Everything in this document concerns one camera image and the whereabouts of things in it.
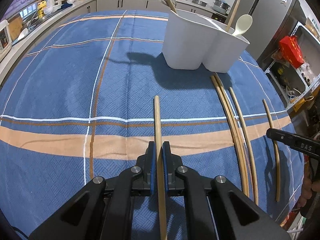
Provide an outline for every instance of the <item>stainless steel pot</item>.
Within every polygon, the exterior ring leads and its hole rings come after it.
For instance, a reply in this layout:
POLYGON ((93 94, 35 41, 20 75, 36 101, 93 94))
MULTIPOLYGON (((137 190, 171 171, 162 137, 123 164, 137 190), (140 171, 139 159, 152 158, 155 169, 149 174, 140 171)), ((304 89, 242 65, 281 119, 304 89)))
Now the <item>stainless steel pot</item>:
POLYGON ((207 6, 207 3, 206 2, 202 2, 202 1, 199 1, 199 0, 192 0, 193 3, 195 4, 199 4, 203 7, 206 7, 207 6))
POLYGON ((220 7, 221 9, 228 10, 230 5, 227 3, 221 1, 221 0, 215 0, 214 5, 220 7))

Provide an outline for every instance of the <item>stainless steel refrigerator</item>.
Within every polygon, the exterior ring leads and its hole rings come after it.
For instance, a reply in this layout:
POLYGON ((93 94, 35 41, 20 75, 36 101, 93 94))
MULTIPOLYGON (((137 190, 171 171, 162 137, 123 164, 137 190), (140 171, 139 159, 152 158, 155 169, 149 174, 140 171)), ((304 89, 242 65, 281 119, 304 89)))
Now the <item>stainless steel refrigerator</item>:
MULTIPOLYGON (((226 22, 232 14, 231 8, 226 22)), ((298 0, 241 0, 233 24, 243 14, 250 14, 251 28, 243 34, 250 42, 247 51, 263 68, 263 61, 277 48, 278 41, 288 35, 297 21, 305 22, 298 0)))

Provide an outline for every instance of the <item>hand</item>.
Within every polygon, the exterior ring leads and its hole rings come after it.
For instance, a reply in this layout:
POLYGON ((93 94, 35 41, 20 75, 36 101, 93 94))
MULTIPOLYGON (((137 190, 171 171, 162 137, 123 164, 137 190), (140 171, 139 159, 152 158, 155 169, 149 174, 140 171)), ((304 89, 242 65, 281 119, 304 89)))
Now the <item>hand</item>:
MULTIPOLYGON (((317 181, 314 184, 315 184, 315 187, 320 191, 320 182, 317 181)), ((312 191, 311 191, 312 187, 313 187, 313 184, 310 179, 310 168, 309 168, 309 165, 306 164, 304 168, 304 179, 301 187, 301 195, 297 202, 297 208, 304 207, 306 205, 307 200, 310 199, 312 196, 312 191)))

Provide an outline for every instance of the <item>curved wooden stick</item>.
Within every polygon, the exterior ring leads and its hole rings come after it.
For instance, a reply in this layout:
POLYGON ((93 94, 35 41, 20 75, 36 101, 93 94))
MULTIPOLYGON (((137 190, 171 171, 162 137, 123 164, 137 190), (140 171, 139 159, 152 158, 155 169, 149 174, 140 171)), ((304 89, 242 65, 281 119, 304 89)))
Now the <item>curved wooden stick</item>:
MULTIPOLYGON (((273 128, 273 122, 272 122, 272 117, 270 114, 270 110, 269 107, 267 105, 267 102, 265 101, 265 99, 262 100, 264 108, 266 110, 267 113, 267 117, 268 117, 268 121, 269 121, 269 125, 270 128, 273 128)), ((276 157, 276 201, 279 202, 280 201, 280 186, 281 186, 281 182, 280 182, 280 157, 279 157, 279 148, 278 148, 278 142, 272 140, 273 142, 273 148, 275 151, 275 157, 276 157)))
POLYGON ((162 138, 161 138, 159 96, 155 96, 154 98, 154 118, 155 118, 154 120, 155 120, 155 143, 156 143, 160 239, 167 240, 167 216, 166 216, 166 210, 165 210, 164 173, 163 173, 163 159, 162 159, 162 151, 161 151, 162 138))
POLYGON ((229 88, 229 91, 230 91, 231 97, 233 99, 233 102, 235 103, 235 106, 236 106, 236 109, 237 109, 237 112, 238 112, 238 115, 239 115, 240 123, 241 123, 241 126, 242 126, 243 134, 244 134, 244 139, 245 139, 245 142, 247 144, 247 148, 248 148, 248 152, 249 152, 250 165, 251 165, 251 173, 252 173, 253 198, 254 198, 255 204, 258 205, 259 204, 259 194, 258 194, 257 171, 256 171, 256 164, 254 162, 254 156, 253 156, 253 151, 252 151, 252 147, 251 147, 251 142, 250 142, 249 137, 248 137, 247 126, 245 124, 241 108, 239 106, 239 103, 238 103, 238 100, 236 98, 236 95, 233 92, 232 87, 229 88))
POLYGON ((242 150, 241 150, 241 145, 239 143, 239 139, 237 136, 237 131, 236 131, 236 127, 235 127, 235 123, 233 120, 234 116, 233 114, 231 114, 229 107, 229 104, 227 104, 226 99, 225 99, 225 91, 224 88, 218 84, 218 81, 216 80, 216 76, 217 74, 215 73, 214 76, 211 76, 211 80, 212 83, 217 91, 217 94, 219 96, 220 102, 222 104, 223 110, 226 113, 226 117, 230 126, 230 132, 231 132, 231 136, 233 138, 233 142, 235 144, 235 148, 236 148, 236 154, 237 154, 237 158, 238 158, 238 162, 239 162, 239 172, 240 172, 240 177, 241 177, 241 187, 242 187, 242 191, 244 192, 244 194, 246 196, 249 196, 249 185, 248 184, 248 173, 245 172, 245 167, 247 166, 244 162, 243 159, 243 155, 242 155, 242 150))

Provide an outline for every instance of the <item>red bag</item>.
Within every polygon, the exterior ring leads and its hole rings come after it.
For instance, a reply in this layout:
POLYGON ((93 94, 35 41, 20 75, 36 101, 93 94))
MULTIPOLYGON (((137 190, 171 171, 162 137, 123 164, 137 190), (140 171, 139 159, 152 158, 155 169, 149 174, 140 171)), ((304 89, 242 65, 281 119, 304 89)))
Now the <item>red bag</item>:
POLYGON ((283 57, 289 61, 293 67, 299 68, 304 63, 297 36, 285 36, 279 41, 279 47, 283 57))

